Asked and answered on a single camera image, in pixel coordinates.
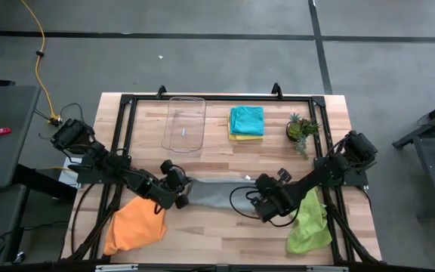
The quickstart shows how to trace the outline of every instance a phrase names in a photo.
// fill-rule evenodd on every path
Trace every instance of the yellow cable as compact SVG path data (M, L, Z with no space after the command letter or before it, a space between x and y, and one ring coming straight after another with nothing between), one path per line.
M64 171L71 171L71 172L74 172L74 171L73 171L72 169L70 169L70 168L59 167L59 166L48 167L48 168L40 168L39 170L47 170L47 169L58 169L58 170L64 170Z
M23 5L26 7L26 9L31 13L31 16L35 19L36 23L38 24L39 27L39 31L42 34L42 38L43 38L43 42L42 42L42 46L39 49L40 52L43 52L43 50L45 49L45 32L43 31L43 27L42 25L39 23L38 18L36 17L36 15L33 13L33 11L31 10L31 8L28 6L28 4L24 1L21 0L21 3L23 3ZM51 119L59 119L60 117L58 115L56 115L53 111L53 105L51 104L51 99L50 99L50 94L48 93L48 90L46 89L45 85L43 84L42 80L39 78L39 64L40 64L40 60L41 60L42 56L38 55L38 58L36 59L36 65L35 65L35 75L36 75L36 79L38 79L38 82L40 84L40 86L42 87L43 91L45 91L46 94L46 99L48 100L48 105L50 106L50 118Z

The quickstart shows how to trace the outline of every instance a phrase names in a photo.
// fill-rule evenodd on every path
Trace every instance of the green cloth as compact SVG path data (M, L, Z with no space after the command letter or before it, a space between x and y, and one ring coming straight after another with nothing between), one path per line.
M286 251L290 253L305 253L319 249L332 241L326 224L326 210L316 196L316 187L308 191L301 200L298 217L286 240Z

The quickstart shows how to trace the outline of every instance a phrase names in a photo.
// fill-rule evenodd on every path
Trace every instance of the gray concrete floor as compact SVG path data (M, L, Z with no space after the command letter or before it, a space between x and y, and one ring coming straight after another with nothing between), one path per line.
M306 0L32 0L46 30L165 33L313 34ZM323 35L435 36L435 1L316 0ZM37 30L19 1L0 0L0 29ZM36 85L37 38L0 37L0 79ZM334 94L344 94L352 125L379 150L368 171L372 213L385 261L435 268L435 221L417 212L434 200L413 147L390 143L435 107L435 44L325 42ZM57 109L83 106L93 123L103 91L322 94L314 42L178 39L48 39L41 76ZM42 95L38 108L47 113ZM76 109L66 113L77 116ZM38 137L54 130L35 116L20 161L30 167L63 164ZM71 205L32 193L24 224L68 218ZM27 233L28 262L56 259L65 227Z

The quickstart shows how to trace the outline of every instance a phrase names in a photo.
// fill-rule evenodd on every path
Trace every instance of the blue towel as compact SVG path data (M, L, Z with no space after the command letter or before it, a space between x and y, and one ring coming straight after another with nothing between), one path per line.
M262 107L237 106L231 109L230 133L234 135L263 135Z

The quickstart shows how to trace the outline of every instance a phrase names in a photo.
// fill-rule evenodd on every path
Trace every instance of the succulent plant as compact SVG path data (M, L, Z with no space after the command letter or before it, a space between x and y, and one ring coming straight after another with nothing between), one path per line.
M301 118L298 114L290 114L291 124L288 126L288 134L296 140L295 149L305 159L307 155L307 138L309 135L318 134L319 125L315 120Z
M296 113L290 114L290 120L293 123L298 123L298 121L300 121L300 116Z

